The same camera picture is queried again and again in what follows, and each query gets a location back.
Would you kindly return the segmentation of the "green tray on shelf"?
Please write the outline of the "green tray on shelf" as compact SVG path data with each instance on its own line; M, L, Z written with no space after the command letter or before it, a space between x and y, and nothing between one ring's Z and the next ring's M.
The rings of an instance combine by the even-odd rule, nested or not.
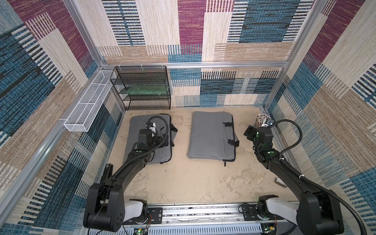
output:
M127 95L167 95L165 85L134 85L119 92Z

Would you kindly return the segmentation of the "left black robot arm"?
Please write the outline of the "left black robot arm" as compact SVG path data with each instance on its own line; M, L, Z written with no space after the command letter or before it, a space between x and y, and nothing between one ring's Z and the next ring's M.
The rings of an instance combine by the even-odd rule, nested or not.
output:
M165 123L166 133L158 135L152 130L152 116L146 122L146 128L139 131L136 148L128 154L126 162L116 171L109 171L100 183L93 184L88 190L88 197L83 217L83 226L88 230L117 232L126 221L146 223L151 220L147 201L132 199L124 201L124 192L133 178L154 158L155 151L168 141L169 124Z

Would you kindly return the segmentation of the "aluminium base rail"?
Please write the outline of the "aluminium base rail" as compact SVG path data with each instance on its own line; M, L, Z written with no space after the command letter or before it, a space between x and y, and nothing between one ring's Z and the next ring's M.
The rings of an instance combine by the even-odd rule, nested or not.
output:
M314 235L299 221L298 203L270 198L264 202L149 205L131 200L114 212L109 226L106 207L83 213L75 235Z

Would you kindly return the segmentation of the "black stapler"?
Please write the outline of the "black stapler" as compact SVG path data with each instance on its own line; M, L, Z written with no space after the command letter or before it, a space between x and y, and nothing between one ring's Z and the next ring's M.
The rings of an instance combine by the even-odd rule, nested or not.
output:
M113 164L106 164L100 183L104 183L108 178L113 175Z

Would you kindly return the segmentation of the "cup of pencils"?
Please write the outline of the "cup of pencils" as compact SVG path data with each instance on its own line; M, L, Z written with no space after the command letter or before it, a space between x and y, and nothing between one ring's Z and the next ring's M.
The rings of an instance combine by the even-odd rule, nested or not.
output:
M256 128L269 127L273 122L274 121L268 114L258 114L256 118Z

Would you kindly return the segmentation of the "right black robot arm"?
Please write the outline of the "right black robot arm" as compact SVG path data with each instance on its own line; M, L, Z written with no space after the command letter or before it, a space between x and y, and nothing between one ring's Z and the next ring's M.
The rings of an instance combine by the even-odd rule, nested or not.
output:
M295 206L275 195L259 197L257 212L261 218L278 215L294 223L304 235L337 235L344 232L341 206L333 191L303 181L298 171L273 148L273 134L268 127L248 126L244 132L253 142L257 160L277 175L299 201Z

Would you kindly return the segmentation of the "white eraser block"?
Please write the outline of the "white eraser block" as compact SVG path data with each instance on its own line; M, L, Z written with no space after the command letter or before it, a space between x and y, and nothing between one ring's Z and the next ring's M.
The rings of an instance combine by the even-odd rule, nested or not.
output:
M279 177L276 177L274 182L283 188L287 188L287 185Z

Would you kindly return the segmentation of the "grey laptop bag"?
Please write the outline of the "grey laptop bag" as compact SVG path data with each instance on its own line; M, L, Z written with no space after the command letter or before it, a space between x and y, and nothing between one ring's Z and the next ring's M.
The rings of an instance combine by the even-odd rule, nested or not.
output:
M172 158L172 148L177 128L168 114L135 116L130 119L124 159L137 153L154 150L150 164L164 164Z
M190 159L233 162L240 141L235 134L233 115L228 112L193 112Z

